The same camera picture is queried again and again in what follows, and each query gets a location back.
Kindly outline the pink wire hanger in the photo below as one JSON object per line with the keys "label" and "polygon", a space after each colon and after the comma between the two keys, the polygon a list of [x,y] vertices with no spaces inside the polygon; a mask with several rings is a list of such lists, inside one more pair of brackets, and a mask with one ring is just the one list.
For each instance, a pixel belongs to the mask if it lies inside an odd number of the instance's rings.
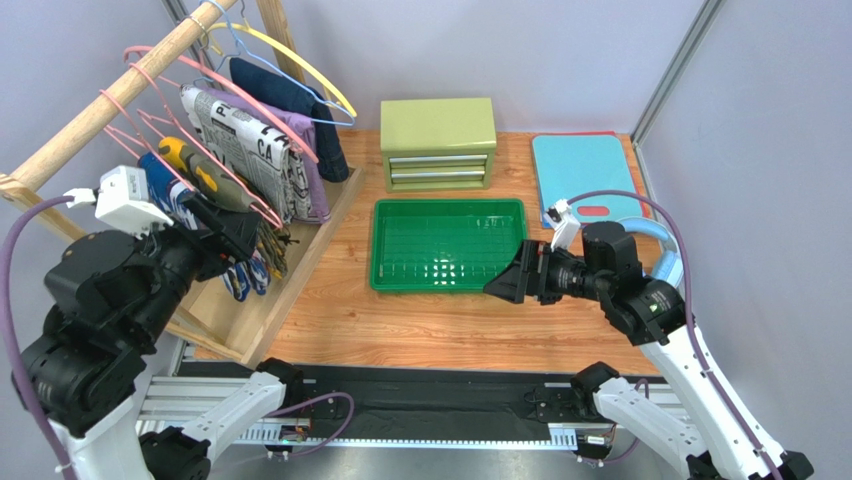
{"label": "pink wire hanger", "polygon": [[156,204],[168,205],[171,210],[176,210],[190,195],[199,193],[190,180],[167,162],[147,140],[135,118],[112,94],[101,89],[99,95],[114,106],[131,127],[131,132],[128,133],[108,123],[104,132],[135,157],[136,166],[145,173],[149,195]]}

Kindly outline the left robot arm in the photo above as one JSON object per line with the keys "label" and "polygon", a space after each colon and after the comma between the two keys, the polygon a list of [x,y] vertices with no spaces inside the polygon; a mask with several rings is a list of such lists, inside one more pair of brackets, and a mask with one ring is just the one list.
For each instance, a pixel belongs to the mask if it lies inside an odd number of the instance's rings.
{"label": "left robot arm", "polygon": [[1,335],[19,398],[67,479],[204,479],[217,458],[260,419],[296,410],[301,370],[268,359],[207,412],[179,427],[138,434],[133,397],[145,360],[191,286],[247,260],[260,216],[185,203],[192,230],[150,203],[137,229],[121,227],[73,242],[45,276],[53,298],[42,335],[18,345],[11,314],[14,246],[42,201],[9,230],[1,248]]}

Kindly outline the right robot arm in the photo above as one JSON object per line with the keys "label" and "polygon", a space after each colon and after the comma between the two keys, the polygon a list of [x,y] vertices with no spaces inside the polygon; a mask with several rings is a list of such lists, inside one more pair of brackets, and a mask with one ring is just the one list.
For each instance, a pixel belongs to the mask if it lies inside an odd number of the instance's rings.
{"label": "right robot arm", "polygon": [[689,419],[683,421],[597,362],[570,381],[578,416],[603,417],[629,430],[685,479],[807,479],[805,454],[783,448],[735,395],[703,342],[678,289],[647,276],[636,242],[617,222],[582,231],[583,254],[553,244],[521,243],[486,294],[542,305],[571,296],[598,302],[607,321],[663,375]]}

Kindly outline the blue white patterned trousers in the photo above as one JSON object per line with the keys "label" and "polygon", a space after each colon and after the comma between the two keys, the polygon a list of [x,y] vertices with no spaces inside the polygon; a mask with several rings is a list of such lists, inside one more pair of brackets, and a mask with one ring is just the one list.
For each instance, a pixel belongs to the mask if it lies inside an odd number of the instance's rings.
{"label": "blue white patterned trousers", "polygon": [[[149,198],[158,208],[178,219],[185,227],[197,230],[204,224],[183,205],[190,193],[187,186],[166,168],[153,153],[147,152],[137,160],[145,171]],[[245,301],[252,293],[263,296],[271,283],[270,268],[255,249],[249,260],[238,262],[219,276],[231,297]]]}

